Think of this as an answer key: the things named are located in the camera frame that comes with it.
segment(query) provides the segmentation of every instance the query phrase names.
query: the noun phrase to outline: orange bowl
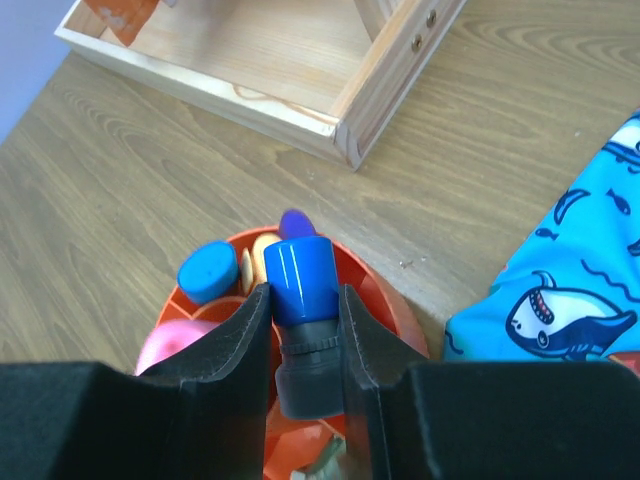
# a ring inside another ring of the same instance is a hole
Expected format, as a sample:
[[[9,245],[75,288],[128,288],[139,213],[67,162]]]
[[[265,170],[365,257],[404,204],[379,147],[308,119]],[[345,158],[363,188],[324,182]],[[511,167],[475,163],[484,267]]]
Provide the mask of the orange bowl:
[[[251,251],[255,239],[263,233],[277,233],[277,226],[254,228],[232,236],[227,241],[236,251],[238,263],[242,250]],[[404,297],[361,258],[344,245],[332,241],[340,285],[352,285],[371,314],[405,343],[428,356],[424,333]],[[176,286],[167,300],[156,326],[175,318],[192,318],[221,322],[241,305],[240,286],[235,285],[222,297],[203,307],[192,303]],[[270,411],[267,416],[264,478],[288,480],[293,470],[308,465],[322,451],[333,435],[344,435],[344,416],[320,421],[294,421],[280,412],[273,374],[281,363],[277,331],[272,328],[272,378]]]

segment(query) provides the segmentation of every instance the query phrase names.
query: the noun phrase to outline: wooden tray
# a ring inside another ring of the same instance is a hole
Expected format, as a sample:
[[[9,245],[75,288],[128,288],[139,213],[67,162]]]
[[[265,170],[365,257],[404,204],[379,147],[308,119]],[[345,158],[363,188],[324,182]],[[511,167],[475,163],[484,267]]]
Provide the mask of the wooden tray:
[[[466,0],[178,0],[130,47],[81,0],[56,35],[104,67],[357,169]]]

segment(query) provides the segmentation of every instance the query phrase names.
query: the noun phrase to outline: tan toy piece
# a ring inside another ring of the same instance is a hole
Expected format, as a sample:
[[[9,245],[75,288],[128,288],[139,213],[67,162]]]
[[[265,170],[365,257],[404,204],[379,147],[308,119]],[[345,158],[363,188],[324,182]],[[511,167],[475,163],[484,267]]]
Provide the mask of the tan toy piece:
[[[256,285],[267,281],[267,267],[264,263],[265,248],[281,241],[282,239],[275,233],[263,233],[253,242],[251,258],[253,259],[253,276]]]
[[[253,275],[253,261],[249,249],[242,250],[242,259],[240,260],[240,283],[242,285],[242,294],[249,295],[253,290],[255,277]]]

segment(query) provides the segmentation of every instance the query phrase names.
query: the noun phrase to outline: cartoon shark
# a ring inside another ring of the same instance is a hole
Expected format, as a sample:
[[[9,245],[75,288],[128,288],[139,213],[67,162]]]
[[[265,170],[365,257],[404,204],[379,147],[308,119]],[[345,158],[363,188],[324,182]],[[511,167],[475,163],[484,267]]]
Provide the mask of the cartoon shark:
[[[640,112],[611,137],[603,150],[614,154],[618,163],[626,162],[629,173],[640,173]]]
[[[602,355],[637,321],[609,300],[577,288],[558,288],[548,272],[536,271],[542,286],[528,290],[507,317],[511,340],[544,358],[586,360]]]

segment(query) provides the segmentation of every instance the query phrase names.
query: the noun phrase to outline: blue toy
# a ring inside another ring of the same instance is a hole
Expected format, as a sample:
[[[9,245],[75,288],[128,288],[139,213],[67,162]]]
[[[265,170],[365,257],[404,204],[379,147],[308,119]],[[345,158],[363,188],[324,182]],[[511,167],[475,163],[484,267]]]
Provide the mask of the blue toy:
[[[338,275],[331,240],[301,237],[264,251],[273,321],[282,339],[276,386],[282,413],[317,419],[343,412]]]
[[[238,262],[233,246],[216,241],[193,252],[178,270],[178,286],[196,305],[212,302],[238,279]]]
[[[280,219],[278,235],[283,240],[291,238],[310,237],[316,235],[316,229],[303,212],[300,210],[287,210]]]

